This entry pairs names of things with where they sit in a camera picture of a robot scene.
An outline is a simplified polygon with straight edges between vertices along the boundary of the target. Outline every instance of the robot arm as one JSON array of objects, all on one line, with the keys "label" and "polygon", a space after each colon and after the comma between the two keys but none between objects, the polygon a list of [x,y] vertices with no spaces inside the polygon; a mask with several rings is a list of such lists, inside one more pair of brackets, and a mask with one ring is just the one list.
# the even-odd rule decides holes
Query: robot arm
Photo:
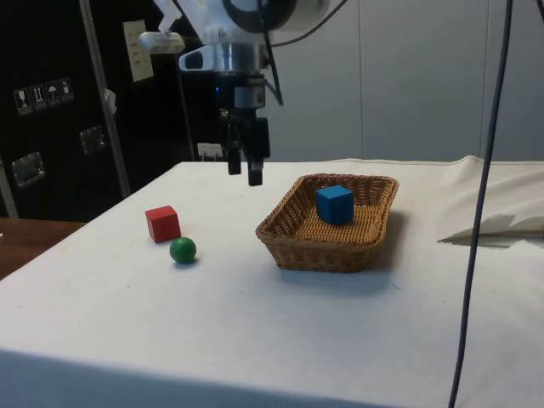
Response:
[{"label": "robot arm", "polygon": [[[216,74],[229,173],[241,173],[243,151],[249,184],[260,185],[264,159],[270,156],[268,121],[257,118],[257,110],[265,106],[267,82],[263,72],[269,65],[263,19],[271,37],[278,30],[305,31],[323,19],[329,0],[262,0],[262,10],[258,0],[176,1],[181,12],[173,0],[155,0],[164,14],[158,40],[179,43],[179,35],[171,33],[170,28],[185,14],[204,46],[182,55],[179,69]],[[150,33],[141,40],[150,40]]]}]

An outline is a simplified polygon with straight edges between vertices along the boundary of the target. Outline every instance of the metal latch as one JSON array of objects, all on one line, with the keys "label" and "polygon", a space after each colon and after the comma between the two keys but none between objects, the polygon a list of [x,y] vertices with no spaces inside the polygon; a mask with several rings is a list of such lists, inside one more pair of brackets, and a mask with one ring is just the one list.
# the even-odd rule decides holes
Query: metal latch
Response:
[{"label": "metal latch", "polygon": [[14,172],[15,183],[20,189],[24,189],[45,178],[42,155],[38,151],[13,161],[11,168]]},{"label": "metal latch", "polygon": [[91,156],[98,150],[105,148],[105,136],[101,126],[91,127],[79,133],[79,139],[82,142],[83,153]]}]

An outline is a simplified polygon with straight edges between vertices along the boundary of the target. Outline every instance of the white wall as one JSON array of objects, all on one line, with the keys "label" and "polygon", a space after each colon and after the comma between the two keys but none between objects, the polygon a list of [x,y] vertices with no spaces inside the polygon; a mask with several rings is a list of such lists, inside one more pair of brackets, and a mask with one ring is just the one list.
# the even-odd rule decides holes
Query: white wall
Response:
[{"label": "white wall", "polygon": [[[331,9],[339,0],[331,1]],[[272,160],[362,157],[359,2],[304,42],[275,48],[285,106],[269,93]],[[282,33],[275,42],[297,37]]]},{"label": "white wall", "polygon": [[[487,140],[489,130],[505,3],[506,0],[490,0],[483,141]],[[513,5],[512,38],[495,157],[497,160],[544,160],[544,24],[536,0],[515,0]]]},{"label": "white wall", "polygon": [[[276,51],[286,106],[269,97],[273,160],[480,154],[505,4],[350,0],[312,37]],[[536,0],[516,0],[496,158],[544,160],[541,112],[544,24]]]}]

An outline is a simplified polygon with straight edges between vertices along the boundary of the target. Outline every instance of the black door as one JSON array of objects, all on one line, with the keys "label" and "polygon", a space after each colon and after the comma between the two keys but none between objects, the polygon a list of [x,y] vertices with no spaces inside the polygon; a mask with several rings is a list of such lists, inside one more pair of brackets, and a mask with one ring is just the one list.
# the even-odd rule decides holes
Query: black door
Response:
[{"label": "black door", "polygon": [[122,195],[78,1],[3,0],[0,16],[0,155],[19,215],[88,221]]}]

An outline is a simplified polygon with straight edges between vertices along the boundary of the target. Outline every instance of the sticker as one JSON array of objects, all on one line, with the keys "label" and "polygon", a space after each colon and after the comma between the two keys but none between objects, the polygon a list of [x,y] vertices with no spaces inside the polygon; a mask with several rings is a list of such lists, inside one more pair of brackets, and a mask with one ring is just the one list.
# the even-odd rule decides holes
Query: sticker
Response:
[{"label": "sticker", "polygon": [[70,102],[74,100],[74,90],[71,87],[71,79],[69,77],[60,78],[60,98],[63,102]]},{"label": "sticker", "polygon": [[145,21],[128,21],[122,23],[127,43],[128,62],[133,73],[133,81],[138,82],[155,76],[151,64],[150,53],[140,44],[139,36],[144,34]]},{"label": "sticker", "polygon": [[34,111],[47,109],[48,102],[46,100],[45,90],[42,84],[30,87],[30,93],[32,104],[34,105]]},{"label": "sticker", "polygon": [[17,111],[19,116],[28,115],[34,111],[32,108],[31,97],[28,92],[28,88],[17,89],[14,91],[15,105],[17,106]]},{"label": "sticker", "polygon": [[45,93],[48,97],[49,106],[55,106],[62,102],[62,98],[60,97],[59,84],[56,81],[50,81],[45,83]]}]

